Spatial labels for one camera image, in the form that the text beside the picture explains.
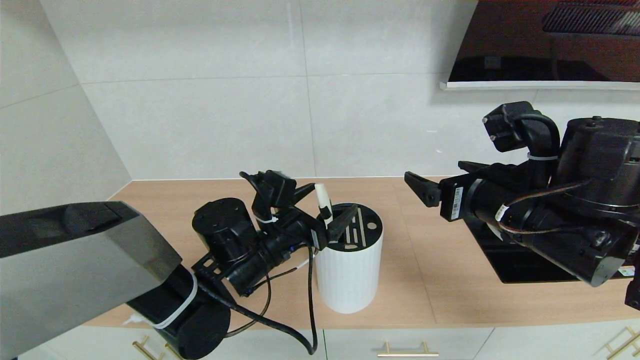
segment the black bracket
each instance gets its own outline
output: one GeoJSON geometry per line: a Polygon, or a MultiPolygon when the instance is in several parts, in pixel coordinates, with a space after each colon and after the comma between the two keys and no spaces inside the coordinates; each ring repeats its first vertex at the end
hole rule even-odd
{"type": "Polygon", "coordinates": [[[440,205],[440,188],[438,183],[427,180],[410,171],[404,173],[404,181],[427,208],[435,208],[440,205]]]}

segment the white tile wall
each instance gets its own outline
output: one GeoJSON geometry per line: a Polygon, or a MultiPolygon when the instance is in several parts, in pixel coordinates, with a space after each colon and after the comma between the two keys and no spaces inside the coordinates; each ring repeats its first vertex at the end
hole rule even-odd
{"type": "Polygon", "coordinates": [[[318,176],[458,174],[457,161],[505,162],[482,116],[535,91],[445,93],[441,76],[311,76],[318,176]]]}
{"type": "Polygon", "coordinates": [[[458,160],[522,160],[478,119],[536,96],[560,123],[640,119],[637,92],[437,89],[475,1],[42,2],[134,179],[458,174],[458,160]]]}
{"type": "Polygon", "coordinates": [[[106,200],[130,177],[79,85],[0,109],[2,213],[106,200]]]}
{"type": "Polygon", "coordinates": [[[476,2],[301,0],[301,5],[309,75],[393,74],[451,71],[476,2]],[[444,47],[455,51],[446,53],[444,47]],[[449,61],[442,61],[447,55],[449,61]]]}
{"type": "Polygon", "coordinates": [[[0,3],[0,214],[106,200],[131,178],[40,2],[0,3]]]}
{"type": "Polygon", "coordinates": [[[305,75],[296,0],[42,0],[81,83],[305,75]]]}
{"type": "Polygon", "coordinates": [[[78,84],[37,0],[0,3],[0,108],[78,84]]]}
{"type": "Polygon", "coordinates": [[[305,78],[84,85],[134,179],[314,173],[305,78]]]}

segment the white cable tie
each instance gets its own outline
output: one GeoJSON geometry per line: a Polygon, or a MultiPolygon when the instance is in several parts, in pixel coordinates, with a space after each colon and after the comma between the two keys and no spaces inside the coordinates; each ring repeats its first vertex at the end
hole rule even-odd
{"type": "Polygon", "coordinates": [[[149,320],[147,320],[147,318],[137,313],[131,314],[131,316],[127,319],[127,321],[122,323],[122,325],[127,325],[128,323],[132,323],[132,322],[134,323],[146,322],[147,324],[153,326],[153,324],[149,320]]]}
{"type": "MultiPolygon", "coordinates": [[[[311,256],[311,259],[315,259],[315,258],[316,258],[316,255],[313,254],[313,256],[311,256]]],[[[306,259],[303,262],[301,262],[300,264],[298,264],[298,266],[296,266],[296,269],[299,269],[299,268],[305,266],[308,263],[309,263],[309,259],[306,259]]]]}
{"type": "Polygon", "coordinates": [[[263,220],[263,219],[261,219],[261,218],[259,218],[259,217],[256,217],[255,219],[256,219],[256,220],[258,220],[258,222],[261,222],[261,223],[263,223],[263,224],[270,224],[270,223],[272,223],[272,222],[276,222],[276,221],[278,221],[278,218],[277,218],[277,217],[274,217],[273,215],[271,216],[271,219],[269,219],[269,220],[263,220]]]}
{"type": "Polygon", "coordinates": [[[502,204],[500,209],[498,209],[498,212],[495,214],[495,221],[500,222],[500,220],[502,220],[502,217],[504,216],[504,213],[506,213],[508,209],[509,206],[502,204]]]}
{"type": "Polygon", "coordinates": [[[527,158],[536,161],[553,161],[558,160],[558,156],[533,156],[530,152],[527,153],[527,158]]]}
{"type": "Polygon", "coordinates": [[[191,289],[191,293],[189,294],[187,299],[185,299],[185,301],[182,303],[182,305],[180,305],[173,312],[173,314],[171,314],[167,319],[165,319],[163,322],[160,322],[160,323],[152,323],[142,315],[132,314],[129,317],[129,319],[127,321],[125,321],[122,325],[127,325],[128,323],[131,323],[131,322],[135,322],[135,323],[146,322],[147,324],[153,326],[156,329],[164,329],[165,327],[171,325],[171,323],[178,316],[180,316],[180,314],[182,314],[182,312],[187,308],[187,306],[189,306],[189,304],[193,301],[193,299],[195,299],[196,294],[198,293],[198,280],[196,279],[196,275],[194,275],[193,273],[190,273],[190,274],[191,274],[191,278],[193,279],[193,287],[191,289]]]}

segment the label sticker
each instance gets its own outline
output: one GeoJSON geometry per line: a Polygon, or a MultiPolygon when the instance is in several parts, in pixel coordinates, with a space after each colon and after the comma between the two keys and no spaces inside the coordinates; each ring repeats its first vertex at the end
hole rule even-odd
{"type": "Polygon", "coordinates": [[[464,190],[462,186],[456,188],[456,193],[453,196],[453,206],[451,207],[451,220],[456,220],[460,217],[460,205],[462,203],[462,192],[464,190]]]}
{"type": "Polygon", "coordinates": [[[636,268],[633,265],[621,266],[618,271],[622,276],[633,276],[636,274],[636,268]]]}

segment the cabinet drawer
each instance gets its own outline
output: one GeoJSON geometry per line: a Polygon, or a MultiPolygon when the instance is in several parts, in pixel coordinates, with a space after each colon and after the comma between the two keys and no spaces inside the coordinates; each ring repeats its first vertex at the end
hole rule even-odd
{"type": "Polygon", "coordinates": [[[153,356],[165,352],[165,360],[175,360],[164,348],[166,342],[162,336],[152,329],[79,326],[45,345],[66,360],[147,360],[132,345],[134,341],[142,342],[145,336],[149,337],[145,349],[153,356]]]}
{"type": "Polygon", "coordinates": [[[20,360],[66,360],[46,344],[40,345],[20,355],[20,360]]]}
{"type": "MultiPolygon", "coordinates": [[[[311,340],[311,331],[300,332],[311,340]]],[[[143,354],[132,346],[133,341],[142,342],[145,336],[149,337],[145,349],[155,358],[164,352],[164,360],[177,360],[164,348],[165,340],[152,329],[94,326],[76,327],[48,341],[37,351],[32,350],[32,354],[26,354],[30,357],[25,357],[25,360],[146,360],[143,354]],[[48,350],[53,350],[50,351],[49,357],[37,357],[38,354],[44,354],[48,350]],[[60,355],[63,359],[58,359],[53,355],[60,355]]],[[[318,330],[318,349],[313,357],[308,355],[302,344],[280,331],[247,330],[234,337],[224,339],[216,350],[203,359],[324,360],[326,356],[322,330],[318,330]]]]}
{"type": "MultiPolygon", "coordinates": [[[[298,330],[311,342],[311,330],[298,330]]],[[[318,349],[309,356],[307,349],[291,336],[276,330],[247,330],[224,339],[205,360],[325,360],[324,338],[318,329],[318,349]]]]}
{"type": "Polygon", "coordinates": [[[477,329],[402,329],[402,330],[325,330],[328,360],[373,360],[385,351],[423,352],[426,341],[438,359],[470,360],[478,353],[492,328],[477,329]]]}
{"type": "MultiPolygon", "coordinates": [[[[476,360],[606,360],[605,344],[617,348],[631,335],[625,326],[640,331],[640,320],[570,325],[499,327],[482,347],[476,360]]],[[[614,360],[637,360],[633,346],[614,360]]]]}

